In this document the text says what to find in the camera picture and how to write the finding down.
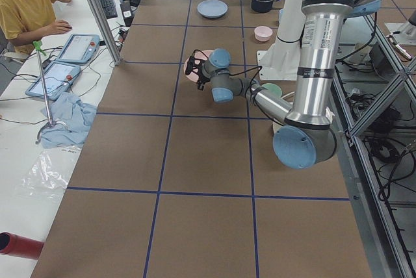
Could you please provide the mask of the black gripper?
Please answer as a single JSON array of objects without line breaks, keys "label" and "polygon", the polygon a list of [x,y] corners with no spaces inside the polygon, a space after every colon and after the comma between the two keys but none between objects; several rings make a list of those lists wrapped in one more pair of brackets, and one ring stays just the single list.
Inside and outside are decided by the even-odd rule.
[{"label": "black gripper", "polygon": [[208,51],[193,51],[185,62],[185,76],[196,83],[198,90],[203,90],[208,82],[208,75],[204,73],[204,64],[208,60]]}]

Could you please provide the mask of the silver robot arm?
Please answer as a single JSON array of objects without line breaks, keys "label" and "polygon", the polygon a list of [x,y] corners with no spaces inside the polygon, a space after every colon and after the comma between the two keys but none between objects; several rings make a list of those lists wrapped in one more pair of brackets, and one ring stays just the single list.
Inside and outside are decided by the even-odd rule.
[{"label": "silver robot arm", "polygon": [[242,96],[279,121],[281,127],[273,137],[276,156],[290,168],[309,168],[328,160],[337,150],[337,137],[326,108],[343,21],[372,14],[380,5],[381,0],[302,0],[305,23],[292,103],[255,79],[232,77],[228,69],[231,57],[225,49],[215,49],[204,60],[189,57],[185,73],[197,76],[199,89],[210,83],[215,102]]}]

